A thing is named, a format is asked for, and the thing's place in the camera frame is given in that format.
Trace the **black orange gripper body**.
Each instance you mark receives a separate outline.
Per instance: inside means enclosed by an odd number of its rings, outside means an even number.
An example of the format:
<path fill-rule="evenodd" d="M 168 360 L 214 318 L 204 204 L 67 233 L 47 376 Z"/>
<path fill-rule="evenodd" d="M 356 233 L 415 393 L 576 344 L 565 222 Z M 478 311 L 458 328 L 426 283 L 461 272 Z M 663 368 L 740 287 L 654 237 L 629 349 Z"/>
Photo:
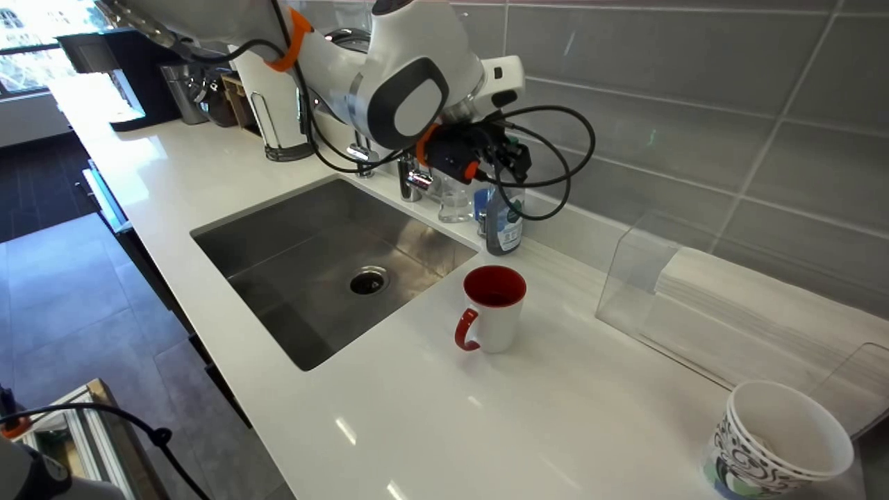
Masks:
<path fill-rule="evenodd" d="M 461 183 L 488 181 L 481 165 L 507 171 L 518 183 L 526 183 L 532 171 L 532 151 L 507 133 L 503 114 L 490 114 L 481 122 L 431 125 L 415 146 L 415 157 Z"/>

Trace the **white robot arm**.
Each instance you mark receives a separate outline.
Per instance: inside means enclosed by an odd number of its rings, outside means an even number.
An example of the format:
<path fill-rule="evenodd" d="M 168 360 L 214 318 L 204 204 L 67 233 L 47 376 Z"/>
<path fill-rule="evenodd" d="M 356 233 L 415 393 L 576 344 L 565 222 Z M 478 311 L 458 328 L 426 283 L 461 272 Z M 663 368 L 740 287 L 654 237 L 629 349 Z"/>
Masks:
<path fill-rule="evenodd" d="M 269 69 L 297 72 L 339 122 L 461 183 L 514 153 L 503 106 L 526 90 L 522 60 L 478 57 L 444 0 L 376 0 L 364 54 L 336 44 L 289 0 L 94 3 L 175 54 L 253 50 Z"/>

